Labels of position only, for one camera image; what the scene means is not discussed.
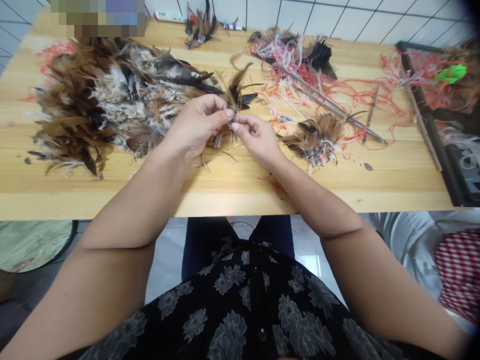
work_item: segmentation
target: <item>black floral shirt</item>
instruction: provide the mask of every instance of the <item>black floral shirt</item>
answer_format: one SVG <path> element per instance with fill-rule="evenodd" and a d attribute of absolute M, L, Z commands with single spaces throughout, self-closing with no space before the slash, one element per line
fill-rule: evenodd
<path fill-rule="evenodd" d="M 216 256 L 76 359 L 438 359 L 370 335 L 319 278 L 269 245 Z"/>

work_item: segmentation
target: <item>wooden table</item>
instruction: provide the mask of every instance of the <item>wooden table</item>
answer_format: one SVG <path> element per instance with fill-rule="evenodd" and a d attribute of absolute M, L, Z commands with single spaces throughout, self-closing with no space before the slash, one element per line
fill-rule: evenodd
<path fill-rule="evenodd" d="M 42 13 L 26 35 L 18 52 L 0 79 L 0 220 L 89 219 L 126 184 L 140 165 L 132 163 L 132 155 L 116 150 L 109 156 L 104 180 L 93 180 L 87 171 L 78 168 L 73 177 L 63 170 L 45 176 L 46 164 L 32 158 L 24 163 L 26 151 L 35 150 L 30 136 L 38 126 L 37 119 L 28 112 L 39 113 L 34 100 L 25 100 L 29 88 L 45 84 L 35 52 L 51 45 L 51 33 L 57 29 L 57 16 Z M 202 70 L 223 72 L 226 79 L 234 72 L 230 56 L 246 46 L 250 32 L 219 30 L 217 39 L 202 47 L 188 51 L 184 45 L 184 27 L 180 24 L 150 21 L 141 43 L 159 48 L 171 47 L 172 53 Z M 331 63 L 337 68 L 340 80 L 350 78 L 375 79 L 382 76 L 380 55 L 386 46 L 331 39 Z M 260 61 L 242 56 L 237 65 L 253 61 L 252 79 L 264 82 Z M 356 84 L 357 90 L 366 90 Z M 402 91 L 394 93 L 394 100 L 403 109 L 411 105 Z M 357 106 L 355 110 L 368 110 Z M 260 104 L 250 110 L 266 120 L 269 111 Z M 362 114 L 365 121 L 368 114 Z M 371 128 L 391 141 L 388 129 L 406 118 L 392 117 L 377 108 Z M 390 212 L 453 209 L 442 175 L 434 166 L 416 124 L 397 127 L 396 143 L 379 151 L 370 151 L 357 142 L 348 145 L 350 159 L 339 156 L 338 166 L 328 164 L 313 174 L 315 180 L 333 191 L 357 212 Z M 211 172 L 194 167 L 186 179 L 175 212 L 177 217 L 293 214 L 295 207 L 281 199 L 274 186 L 265 180 L 268 171 L 253 162 L 245 148 L 223 143 L 226 154 L 219 154 L 210 164 Z M 283 150 L 293 156 L 285 146 Z M 294 160 L 302 169 L 308 164 Z M 364 163 L 373 170 L 368 171 Z"/>

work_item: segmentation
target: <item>red checkered cloth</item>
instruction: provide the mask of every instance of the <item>red checkered cloth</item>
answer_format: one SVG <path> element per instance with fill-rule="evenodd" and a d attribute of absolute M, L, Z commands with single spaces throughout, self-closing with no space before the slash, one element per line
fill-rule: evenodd
<path fill-rule="evenodd" d="M 480 322 L 480 229 L 443 236 L 435 253 L 443 290 L 440 304 L 474 324 Z"/>

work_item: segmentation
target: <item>white tile floor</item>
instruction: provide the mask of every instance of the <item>white tile floor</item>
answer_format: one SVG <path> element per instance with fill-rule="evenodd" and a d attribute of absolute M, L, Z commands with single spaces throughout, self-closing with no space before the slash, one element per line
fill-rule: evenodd
<path fill-rule="evenodd" d="M 234 216 L 232 223 L 238 237 L 248 239 L 259 219 L 260 216 Z M 342 303 L 345 303 L 320 245 L 319 237 L 300 215 L 291 216 L 291 230 L 296 260 L 319 277 Z M 151 302 L 182 281 L 182 257 L 186 232 L 186 217 L 171 218 L 158 238 L 146 286 L 145 303 Z"/>

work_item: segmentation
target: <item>fingernail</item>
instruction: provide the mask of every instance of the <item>fingernail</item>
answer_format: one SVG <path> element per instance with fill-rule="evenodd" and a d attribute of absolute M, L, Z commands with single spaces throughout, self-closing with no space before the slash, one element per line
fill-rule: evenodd
<path fill-rule="evenodd" d="M 234 122 L 232 125 L 230 125 L 230 127 L 234 132 L 237 132 L 238 129 L 240 129 L 240 124 L 238 122 Z"/>

